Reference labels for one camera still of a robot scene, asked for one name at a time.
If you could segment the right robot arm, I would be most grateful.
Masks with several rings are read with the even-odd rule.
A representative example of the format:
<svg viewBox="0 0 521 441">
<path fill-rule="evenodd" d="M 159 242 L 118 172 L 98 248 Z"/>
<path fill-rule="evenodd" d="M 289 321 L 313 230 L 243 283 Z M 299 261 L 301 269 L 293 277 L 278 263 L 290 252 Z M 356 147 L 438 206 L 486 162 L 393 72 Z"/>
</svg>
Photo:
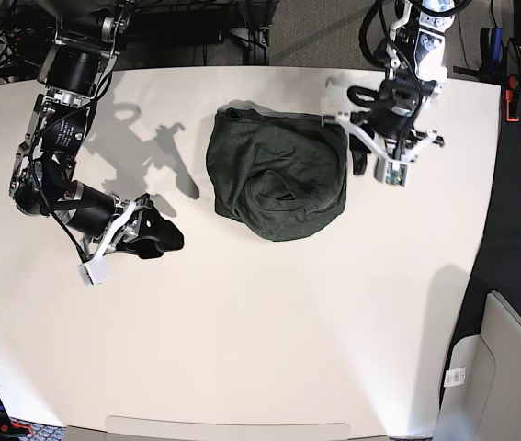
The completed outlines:
<svg viewBox="0 0 521 441">
<path fill-rule="evenodd" d="M 51 217 L 81 262 L 121 252 L 155 259 L 179 251 L 184 236 L 163 218 L 149 194 L 123 200 L 76 179 L 76 156 L 107 93 L 119 40 L 136 1 L 43 1 L 55 19 L 53 43 L 40 68 L 38 95 L 25 139 L 18 146 L 9 195 L 28 216 Z"/>
</svg>

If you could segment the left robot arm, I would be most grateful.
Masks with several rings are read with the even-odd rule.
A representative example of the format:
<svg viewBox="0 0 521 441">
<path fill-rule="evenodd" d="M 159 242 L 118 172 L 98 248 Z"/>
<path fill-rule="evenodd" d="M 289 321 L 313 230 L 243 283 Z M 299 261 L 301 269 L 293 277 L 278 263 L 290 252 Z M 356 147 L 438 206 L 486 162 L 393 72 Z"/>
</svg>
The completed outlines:
<svg viewBox="0 0 521 441">
<path fill-rule="evenodd" d="M 446 32 L 467 1 L 397 1 L 389 23 L 381 1 L 373 3 L 358 32 L 362 55 L 384 69 L 376 90 L 351 85 L 346 96 L 355 110 L 334 120 L 345 131 L 353 172 L 365 172 L 367 156 L 377 158 L 375 177 L 382 184 L 405 186 L 411 164 L 430 146 L 444 146 L 434 130 L 415 127 L 421 111 L 443 90 Z"/>
</svg>

